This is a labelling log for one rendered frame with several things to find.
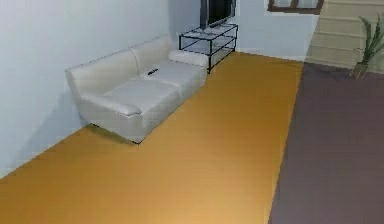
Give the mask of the black glass television stand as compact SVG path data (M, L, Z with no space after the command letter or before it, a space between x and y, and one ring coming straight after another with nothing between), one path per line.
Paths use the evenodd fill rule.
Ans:
M220 24L205 30L195 28L181 33L178 37L178 49L201 53L208 57L208 72L225 57L236 50L238 25Z

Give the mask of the black television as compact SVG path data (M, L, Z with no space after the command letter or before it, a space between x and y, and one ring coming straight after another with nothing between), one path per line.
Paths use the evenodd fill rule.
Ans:
M200 0L200 28L205 30L235 15L236 0Z

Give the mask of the white leather sofa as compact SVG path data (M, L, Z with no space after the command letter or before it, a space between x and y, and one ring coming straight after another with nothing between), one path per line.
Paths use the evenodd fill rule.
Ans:
M65 73L81 118L140 143L204 86L207 68L206 55L177 50L162 35Z

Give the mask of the brown framed window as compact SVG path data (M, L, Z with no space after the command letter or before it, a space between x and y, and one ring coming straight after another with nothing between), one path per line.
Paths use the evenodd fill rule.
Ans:
M319 15L325 0L268 0L269 12Z

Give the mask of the beige staircase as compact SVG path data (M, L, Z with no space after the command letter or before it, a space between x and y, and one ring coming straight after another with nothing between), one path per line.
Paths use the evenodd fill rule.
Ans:
M306 62L352 69L362 59L366 30L375 31L378 14L384 21L384 0L324 0L306 55Z

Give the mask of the green house plant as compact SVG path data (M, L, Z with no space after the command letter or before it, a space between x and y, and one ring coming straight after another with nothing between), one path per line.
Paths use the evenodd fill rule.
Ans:
M360 16L359 19L364 25L366 39L364 48L360 48L362 58L350 73L350 77L355 79L365 77L371 59L384 49L384 13L377 13L375 30L372 30L372 23L368 19L363 16Z

